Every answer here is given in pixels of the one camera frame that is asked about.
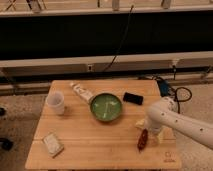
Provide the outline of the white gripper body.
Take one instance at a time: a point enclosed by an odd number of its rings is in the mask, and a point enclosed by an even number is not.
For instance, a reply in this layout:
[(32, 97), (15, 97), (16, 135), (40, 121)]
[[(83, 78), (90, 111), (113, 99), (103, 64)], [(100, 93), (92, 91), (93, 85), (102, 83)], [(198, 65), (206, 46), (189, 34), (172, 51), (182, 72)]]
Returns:
[(162, 131), (163, 126), (155, 120), (146, 118), (145, 119), (145, 128), (152, 134), (158, 135)]

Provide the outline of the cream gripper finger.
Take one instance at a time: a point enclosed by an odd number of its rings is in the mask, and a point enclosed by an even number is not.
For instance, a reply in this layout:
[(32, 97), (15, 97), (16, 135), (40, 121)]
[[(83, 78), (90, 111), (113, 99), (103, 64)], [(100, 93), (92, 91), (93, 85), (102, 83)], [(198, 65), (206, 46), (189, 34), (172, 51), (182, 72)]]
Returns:
[(145, 120), (141, 119), (136, 122), (135, 126), (139, 129), (144, 129), (145, 128)]
[(157, 135), (158, 144), (162, 144), (164, 141), (164, 133), (161, 132)]

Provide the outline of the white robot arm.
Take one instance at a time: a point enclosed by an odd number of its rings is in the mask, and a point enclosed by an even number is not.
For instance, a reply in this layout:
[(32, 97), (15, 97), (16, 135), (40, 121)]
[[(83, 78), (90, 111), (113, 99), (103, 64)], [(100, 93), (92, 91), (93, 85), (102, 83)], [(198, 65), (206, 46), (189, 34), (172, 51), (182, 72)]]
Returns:
[(145, 118), (137, 121), (135, 126), (154, 135), (167, 126), (213, 150), (213, 124), (181, 115), (176, 107), (172, 98), (163, 97), (147, 108)]

